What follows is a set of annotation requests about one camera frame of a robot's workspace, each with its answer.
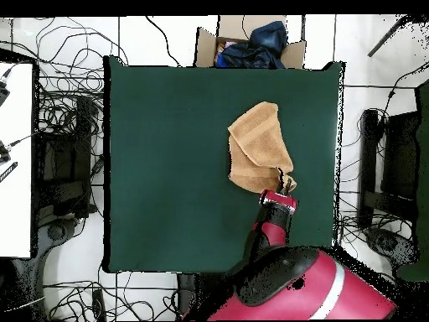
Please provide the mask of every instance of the brown towel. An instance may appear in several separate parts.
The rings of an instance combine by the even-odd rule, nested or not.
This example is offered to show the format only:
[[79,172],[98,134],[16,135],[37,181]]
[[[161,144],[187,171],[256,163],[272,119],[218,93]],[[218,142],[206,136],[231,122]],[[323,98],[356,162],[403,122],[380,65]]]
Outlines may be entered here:
[[[261,102],[228,127],[230,131],[230,180],[243,189],[261,193],[276,190],[283,172],[284,189],[293,164],[282,139],[278,107]],[[297,183],[291,178],[289,190]]]

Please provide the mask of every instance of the table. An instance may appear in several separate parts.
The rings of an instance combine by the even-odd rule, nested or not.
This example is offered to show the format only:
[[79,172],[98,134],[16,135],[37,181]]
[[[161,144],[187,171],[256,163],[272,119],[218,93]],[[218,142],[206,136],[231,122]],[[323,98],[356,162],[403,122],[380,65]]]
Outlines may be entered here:
[[331,246],[341,71],[122,67],[105,57],[106,268],[217,273],[241,260],[258,195],[228,180],[227,127],[261,101],[279,106],[294,163],[289,245]]
[[[0,52],[0,60],[4,52],[7,51]],[[10,66],[0,63],[1,75]],[[0,140],[6,145],[32,133],[32,65],[16,65],[7,88],[10,94],[0,106]],[[0,173],[12,162],[18,162],[18,167],[0,183],[0,257],[30,257],[32,139],[14,147],[10,156],[11,161],[1,166]]]

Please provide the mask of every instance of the black stand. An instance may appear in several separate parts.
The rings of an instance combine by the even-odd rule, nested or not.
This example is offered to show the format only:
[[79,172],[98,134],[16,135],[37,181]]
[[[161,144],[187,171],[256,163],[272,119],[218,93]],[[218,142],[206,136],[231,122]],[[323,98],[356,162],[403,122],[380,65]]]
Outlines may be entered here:
[[396,23],[392,26],[392,28],[387,31],[387,33],[383,36],[383,38],[379,41],[378,44],[375,45],[375,47],[368,53],[369,57],[372,57],[377,50],[380,49],[380,47],[389,39],[397,29],[401,28],[402,26],[406,25],[407,23],[413,22],[413,23],[425,23],[429,20],[427,15],[406,15],[402,18],[400,18]]
[[[404,115],[398,115],[397,117],[390,117],[390,122],[398,122],[397,127],[403,127],[405,132],[405,127],[407,123],[411,122],[411,125],[414,124],[414,117],[416,114],[410,112]],[[360,166],[359,166],[359,199],[358,199],[358,211],[357,211],[357,222],[359,227],[368,228],[372,225],[372,215],[374,210],[384,211],[388,214],[398,216],[404,220],[414,222],[416,220],[417,208],[416,200],[410,199],[410,196],[407,196],[408,199],[400,197],[396,191],[401,191],[400,187],[390,187],[389,191],[384,193],[375,192],[375,164],[377,158],[377,145],[380,138],[380,129],[378,128],[378,113],[376,110],[366,110],[361,119],[361,132],[362,132],[362,145],[360,151]],[[401,142],[396,140],[396,137],[389,137],[389,128],[387,129],[387,142],[385,150],[385,173],[386,170],[389,173],[389,177],[384,178],[384,185],[387,187],[387,182],[395,178],[395,174],[401,175],[402,180],[406,182],[407,186],[414,184],[415,177],[409,172],[409,169],[403,169],[404,166],[410,163],[410,160],[413,160],[412,154],[401,154],[401,152],[412,152],[413,146],[415,145],[414,141],[409,138],[405,141],[405,144],[401,146]],[[411,137],[413,130],[408,131],[408,135]],[[416,161],[411,162],[411,166],[416,166]],[[398,170],[392,171],[390,168],[392,166],[397,166]]]

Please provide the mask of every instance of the dark green table surface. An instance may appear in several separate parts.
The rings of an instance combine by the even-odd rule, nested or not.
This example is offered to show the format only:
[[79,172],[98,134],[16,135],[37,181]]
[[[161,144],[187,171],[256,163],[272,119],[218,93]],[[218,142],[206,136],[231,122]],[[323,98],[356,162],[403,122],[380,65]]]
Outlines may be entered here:
[[341,70],[125,67],[111,57],[110,271],[224,272],[241,259],[258,195],[228,179],[227,127],[261,101],[279,106],[294,163],[290,246],[330,246]]

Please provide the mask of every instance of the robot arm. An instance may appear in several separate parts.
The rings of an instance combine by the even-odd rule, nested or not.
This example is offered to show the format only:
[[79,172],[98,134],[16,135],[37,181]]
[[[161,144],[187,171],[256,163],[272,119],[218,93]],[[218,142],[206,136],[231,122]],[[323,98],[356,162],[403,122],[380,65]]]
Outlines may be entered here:
[[286,247],[297,208],[265,191],[243,260],[183,320],[384,319],[395,304],[328,254]]

